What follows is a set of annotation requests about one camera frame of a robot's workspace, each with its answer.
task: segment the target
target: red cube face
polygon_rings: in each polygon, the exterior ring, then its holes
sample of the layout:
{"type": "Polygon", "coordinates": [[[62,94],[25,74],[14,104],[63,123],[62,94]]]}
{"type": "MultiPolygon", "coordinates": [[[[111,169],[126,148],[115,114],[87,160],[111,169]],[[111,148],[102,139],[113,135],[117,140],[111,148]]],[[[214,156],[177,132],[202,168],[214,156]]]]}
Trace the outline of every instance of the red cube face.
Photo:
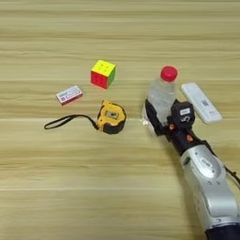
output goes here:
{"type": "Polygon", "coordinates": [[[105,89],[108,87],[108,78],[94,71],[91,71],[91,82],[105,89]]]}

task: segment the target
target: black cable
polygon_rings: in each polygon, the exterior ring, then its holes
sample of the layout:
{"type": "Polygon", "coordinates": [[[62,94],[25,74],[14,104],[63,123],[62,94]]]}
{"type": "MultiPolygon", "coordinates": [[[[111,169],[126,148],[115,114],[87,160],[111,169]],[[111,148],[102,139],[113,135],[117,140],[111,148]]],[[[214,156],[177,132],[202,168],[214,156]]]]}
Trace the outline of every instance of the black cable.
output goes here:
{"type": "Polygon", "coordinates": [[[230,174],[235,180],[236,180],[236,182],[239,184],[239,186],[240,186],[240,178],[236,175],[236,172],[232,172],[230,169],[228,169],[226,166],[224,166],[225,167],[225,169],[226,169],[226,172],[228,173],[228,174],[230,174]]]}
{"type": "Polygon", "coordinates": [[[82,115],[82,114],[72,114],[72,115],[61,117],[61,118],[59,118],[57,120],[54,120],[54,121],[46,124],[44,126],[44,129],[48,130],[48,129],[53,129],[53,128],[59,128],[59,127],[65,125],[65,124],[67,124],[68,122],[70,122],[71,120],[73,120],[76,117],[85,117],[85,118],[87,118],[91,122],[91,124],[93,125],[93,127],[96,130],[99,129],[98,125],[96,124],[96,122],[91,117],[89,117],[87,115],[82,115]]]}

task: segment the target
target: eraser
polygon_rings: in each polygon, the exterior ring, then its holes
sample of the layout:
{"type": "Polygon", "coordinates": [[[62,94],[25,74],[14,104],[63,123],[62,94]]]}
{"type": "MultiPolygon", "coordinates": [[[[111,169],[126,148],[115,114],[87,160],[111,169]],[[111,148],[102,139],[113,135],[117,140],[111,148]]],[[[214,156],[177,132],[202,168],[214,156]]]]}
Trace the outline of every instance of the eraser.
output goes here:
{"type": "Polygon", "coordinates": [[[62,106],[68,104],[83,96],[82,90],[77,86],[71,86],[68,89],[56,94],[57,99],[62,104],[62,106]]]}

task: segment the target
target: rubik's cube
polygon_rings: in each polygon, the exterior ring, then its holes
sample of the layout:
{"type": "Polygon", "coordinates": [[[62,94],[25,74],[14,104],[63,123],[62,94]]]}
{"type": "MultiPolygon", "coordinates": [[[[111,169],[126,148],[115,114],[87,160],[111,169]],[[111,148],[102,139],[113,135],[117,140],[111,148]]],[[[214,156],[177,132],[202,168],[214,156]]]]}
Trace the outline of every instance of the rubik's cube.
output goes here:
{"type": "Polygon", "coordinates": [[[97,61],[91,71],[91,83],[107,89],[114,80],[116,65],[97,61]]]}

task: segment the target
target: white eraser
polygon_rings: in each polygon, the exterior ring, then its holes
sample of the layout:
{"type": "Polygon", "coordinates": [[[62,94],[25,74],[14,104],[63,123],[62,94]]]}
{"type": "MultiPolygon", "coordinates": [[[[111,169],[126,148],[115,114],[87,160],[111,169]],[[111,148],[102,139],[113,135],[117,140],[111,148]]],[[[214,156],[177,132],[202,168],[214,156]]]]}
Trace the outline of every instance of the white eraser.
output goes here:
{"type": "Polygon", "coordinates": [[[204,123],[211,124],[222,120],[220,112],[198,84],[195,82],[182,84],[182,91],[204,123]]]}
{"type": "Polygon", "coordinates": [[[68,104],[83,96],[82,90],[77,86],[71,86],[68,89],[56,94],[57,99],[62,104],[62,106],[68,104]]]}

